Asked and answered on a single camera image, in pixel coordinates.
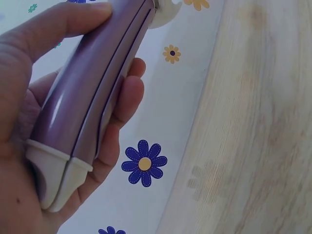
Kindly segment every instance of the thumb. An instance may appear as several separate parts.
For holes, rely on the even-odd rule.
[[[63,2],[0,36],[0,141],[11,135],[33,63],[64,38],[95,29],[111,12],[107,2]]]

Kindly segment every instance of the hand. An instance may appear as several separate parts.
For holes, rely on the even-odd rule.
[[[110,17],[108,4],[60,3],[0,36],[0,233],[55,234],[105,180],[119,155],[118,134],[142,100],[145,63],[134,59],[93,172],[57,213],[40,208],[23,155],[57,71],[29,85],[32,65],[65,37],[85,34]]]

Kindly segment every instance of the light wood grain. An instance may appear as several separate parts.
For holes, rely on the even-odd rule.
[[[226,0],[157,234],[310,233],[312,0]]]

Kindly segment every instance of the purple device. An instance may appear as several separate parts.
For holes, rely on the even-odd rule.
[[[171,0],[113,0],[111,18],[84,35],[27,141],[42,209],[59,211],[85,182],[147,29],[170,22],[181,6]]]

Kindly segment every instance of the purple plastic casing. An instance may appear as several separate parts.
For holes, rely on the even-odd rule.
[[[30,139],[92,165],[120,88],[155,15],[152,0],[114,0],[59,73]]]

